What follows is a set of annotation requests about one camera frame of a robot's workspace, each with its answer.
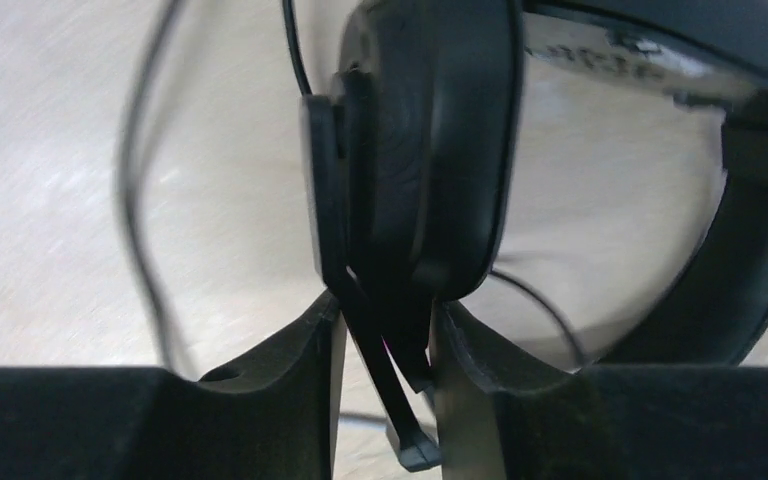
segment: headphones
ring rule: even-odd
[[[364,1],[330,91],[302,100],[305,170],[318,271],[409,470],[439,452],[390,357],[432,391],[435,306],[490,271],[526,54],[726,112],[726,187],[704,242],[599,362],[736,364],[768,326],[768,0]]]

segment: headset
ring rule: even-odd
[[[439,451],[390,357],[433,391],[430,318],[491,271],[527,59],[726,114],[704,241],[599,362],[737,364],[768,326],[768,0],[366,0],[329,91],[303,96],[306,183],[317,269],[409,470]]]

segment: black headphones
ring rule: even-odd
[[[434,305],[492,266],[526,53],[727,114],[727,182],[703,244],[600,362],[739,363],[768,326],[768,0],[365,1],[329,94],[303,99],[307,184],[319,272],[406,466],[434,452],[388,352],[415,391],[433,388]]]

